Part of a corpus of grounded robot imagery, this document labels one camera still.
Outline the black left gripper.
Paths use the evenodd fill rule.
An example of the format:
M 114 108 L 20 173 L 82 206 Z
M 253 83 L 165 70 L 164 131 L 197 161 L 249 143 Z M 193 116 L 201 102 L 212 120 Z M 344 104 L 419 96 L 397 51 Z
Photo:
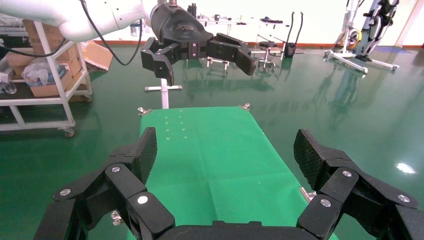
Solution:
M 257 63 L 247 44 L 237 38 L 207 32 L 189 12 L 176 5 L 157 5 L 150 15 L 151 28 L 157 37 L 149 37 L 142 46 L 142 67 L 175 84 L 172 65 L 179 60 L 212 57 L 235 63 L 246 75 L 252 76 Z

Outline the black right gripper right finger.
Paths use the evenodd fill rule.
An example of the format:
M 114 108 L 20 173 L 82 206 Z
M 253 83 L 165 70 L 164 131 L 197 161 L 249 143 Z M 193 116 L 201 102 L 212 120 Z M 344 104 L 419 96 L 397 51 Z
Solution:
M 412 195 L 365 173 L 344 151 L 320 144 L 306 129 L 298 130 L 293 154 L 316 193 L 298 227 L 326 240 L 348 215 L 378 240 L 423 239 L 424 213 Z

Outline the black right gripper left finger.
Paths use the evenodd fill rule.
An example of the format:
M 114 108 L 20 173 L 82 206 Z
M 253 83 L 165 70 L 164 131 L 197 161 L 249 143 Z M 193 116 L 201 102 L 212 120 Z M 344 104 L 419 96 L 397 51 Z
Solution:
M 86 240 L 103 216 L 116 211 L 136 239 L 159 239 L 175 218 L 146 186 L 157 151 L 154 127 L 116 148 L 103 166 L 53 194 L 34 238 Z

